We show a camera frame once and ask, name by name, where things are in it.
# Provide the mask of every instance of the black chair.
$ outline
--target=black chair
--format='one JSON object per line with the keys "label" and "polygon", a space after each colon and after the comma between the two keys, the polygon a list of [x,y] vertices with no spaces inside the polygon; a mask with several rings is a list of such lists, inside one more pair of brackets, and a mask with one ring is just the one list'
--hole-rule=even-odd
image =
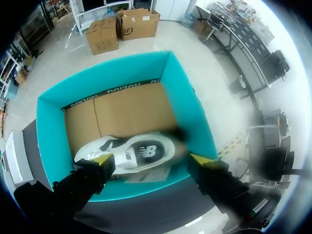
{"label": "black chair", "polygon": [[208,41],[215,30],[220,30],[222,28],[224,20],[223,17],[210,13],[207,23],[210,24],[212,30],[204,41]]}
{"label": "black chair", "polygon": [[253,163],[243,158],[236,159],[237,162],[241,160],[247,163],[247,167],[243,174],[238,177],[239,179],[249,169],[259,175],[261,179],[269,181],[280,181],[283,175],[303,175],[302,170],[293,169],[294,152],[287,153],[283,148],[268,148],[262,157]]}

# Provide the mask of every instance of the sneaker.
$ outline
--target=sneaker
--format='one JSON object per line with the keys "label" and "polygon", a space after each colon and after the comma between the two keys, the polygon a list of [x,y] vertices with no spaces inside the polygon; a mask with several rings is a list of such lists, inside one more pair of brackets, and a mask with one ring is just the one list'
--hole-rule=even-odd
{"label": "sneaker", "polygon": [[127,140],[104,136],[80,148],[74,161],[113,153],[116,167],[113,175],[137,173],[170,160],[175,150],[172,140],[161,133],[141,134]]}

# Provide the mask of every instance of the sticker label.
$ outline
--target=sticker label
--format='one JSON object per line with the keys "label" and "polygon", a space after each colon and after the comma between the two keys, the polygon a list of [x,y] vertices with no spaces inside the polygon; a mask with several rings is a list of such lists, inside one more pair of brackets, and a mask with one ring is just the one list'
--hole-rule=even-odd
{"label": "sticker label", "polygon": [[143,21],[150,20],[150,16],[143,16],[142,19]]}

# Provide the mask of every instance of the floor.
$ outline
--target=floor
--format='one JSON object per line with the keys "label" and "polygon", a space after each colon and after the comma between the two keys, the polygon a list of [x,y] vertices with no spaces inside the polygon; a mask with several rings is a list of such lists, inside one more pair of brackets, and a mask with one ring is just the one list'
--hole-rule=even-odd
{"label": "floor", "polygon": [[[237,136],[241,141],[225,158],[233,162],[245,154],[244,135],[248,116],[253,111],[249,98],[240,100],[229,85],[238,76],[237,70],[225,55],[216,55],[202,44],[198,35],[182,27],[178,22],[160,21],[156,37],[119,41],[119,49],[94,56],[85,35],[76,31],[72,14],[56,22],[56,28],[38,45],[42,54],[38,57],[27,81],[18,88],[16,97],[7,106],[4,137],[12,130],[22,130],[36,118],[37,97],[51,86],[78,71],[95,64],[122,56],[150,51],[171,50],[175,53],[189,77],[197,97],[205,111],[216,148],[219,151]],[[227,216],[213,208],[192,225],[191,233],[221,233]],[[182,227],[171,233],[190,233]]]}

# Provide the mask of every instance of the water bottle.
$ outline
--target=water bottle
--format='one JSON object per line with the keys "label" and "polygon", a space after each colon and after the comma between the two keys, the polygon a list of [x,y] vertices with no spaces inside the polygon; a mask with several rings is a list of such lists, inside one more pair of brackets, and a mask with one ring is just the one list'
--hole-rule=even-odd
{"label": "water bottle", "polygon": [[115,13],[111,9],[107,9],[107,12],[103,15],[103,19],[115,17]]}
{"label": "water bottle", "polygon": [[186,28],[191,28],[193,26],[194,21],[195,21],[195,17],[193,16],[192,13],[190,13],[184,16],[183,21],[181,22],[181,25]]}

